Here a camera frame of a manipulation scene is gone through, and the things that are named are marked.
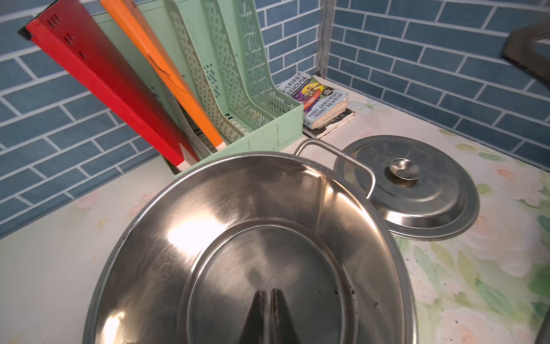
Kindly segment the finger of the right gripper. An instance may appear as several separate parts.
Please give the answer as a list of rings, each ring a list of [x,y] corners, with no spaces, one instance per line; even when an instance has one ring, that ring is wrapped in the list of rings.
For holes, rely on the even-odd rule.
[[[536,42],[549,38],[549,20],[511,32],[501,57],[549,88],[549,58],[536,51]]]

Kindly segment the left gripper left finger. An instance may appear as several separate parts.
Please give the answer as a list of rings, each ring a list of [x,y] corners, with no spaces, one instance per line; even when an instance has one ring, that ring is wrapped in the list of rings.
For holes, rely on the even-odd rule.
[[[267,343],[266,321],[264,319],[266,304],[266,292],[264,290],[256,291],[239,338],[240,344]]]

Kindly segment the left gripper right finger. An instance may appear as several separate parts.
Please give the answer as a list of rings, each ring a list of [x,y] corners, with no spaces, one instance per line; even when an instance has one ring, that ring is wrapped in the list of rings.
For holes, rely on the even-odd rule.
[[[300,343],[286,299],[280,289],[271,291],[268,329],[269,343]]]

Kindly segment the stainless steel stock pot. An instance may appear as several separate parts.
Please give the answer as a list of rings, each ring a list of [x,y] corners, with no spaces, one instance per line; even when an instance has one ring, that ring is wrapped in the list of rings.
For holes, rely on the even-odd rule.
[[[84,343],[239,343],[280,289],[300,343],[417,343],[412,286],[370,203],[299,153],[239,153],[185,173],[115,245]]]

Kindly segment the stainless steel pot lid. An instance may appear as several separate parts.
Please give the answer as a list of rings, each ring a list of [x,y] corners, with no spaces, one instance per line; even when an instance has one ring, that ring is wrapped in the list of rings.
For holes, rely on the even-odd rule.
[[[388,229],[402,238],[424,241],[456,237],[480,212],[473,179],[449,155],[419,140],[371,136],[349,144],[343,153],[373,175],[342,158],[335,172],[365,193]]]

